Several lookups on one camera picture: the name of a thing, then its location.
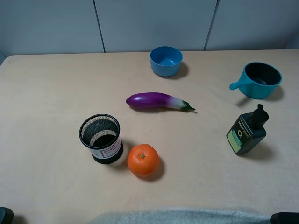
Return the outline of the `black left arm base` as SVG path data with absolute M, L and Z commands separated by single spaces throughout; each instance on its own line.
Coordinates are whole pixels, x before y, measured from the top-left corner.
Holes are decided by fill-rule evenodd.
M 11 209 L 0 207 L 0 224 L 11 224 L 14 218 L 14 213 Z

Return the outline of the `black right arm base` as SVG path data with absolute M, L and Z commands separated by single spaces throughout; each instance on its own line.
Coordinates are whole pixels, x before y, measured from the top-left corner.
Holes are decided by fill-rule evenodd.
M 279 212 L 270 218 L 271 224 L 299 224 L 298 212 Z

